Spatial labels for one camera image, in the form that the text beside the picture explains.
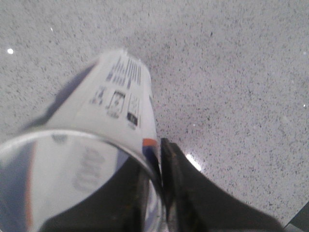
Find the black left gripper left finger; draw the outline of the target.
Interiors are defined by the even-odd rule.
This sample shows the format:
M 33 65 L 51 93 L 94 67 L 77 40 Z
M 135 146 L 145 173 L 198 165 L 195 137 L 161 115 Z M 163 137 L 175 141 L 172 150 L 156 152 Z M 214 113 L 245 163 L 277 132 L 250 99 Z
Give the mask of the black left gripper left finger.
M 164 207 L 157 157 L 83 159 L 53 182 L 42 232 L 158 232 Z

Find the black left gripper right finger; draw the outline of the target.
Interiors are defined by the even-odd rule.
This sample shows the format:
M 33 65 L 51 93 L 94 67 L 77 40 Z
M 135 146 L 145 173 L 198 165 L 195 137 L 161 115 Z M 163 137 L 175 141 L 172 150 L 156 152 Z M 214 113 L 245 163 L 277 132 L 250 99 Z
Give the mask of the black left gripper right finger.
M 176 143 L 161 139 L 161 169 L 170 232 L 282 232 L 283 226 L 219 188 Z

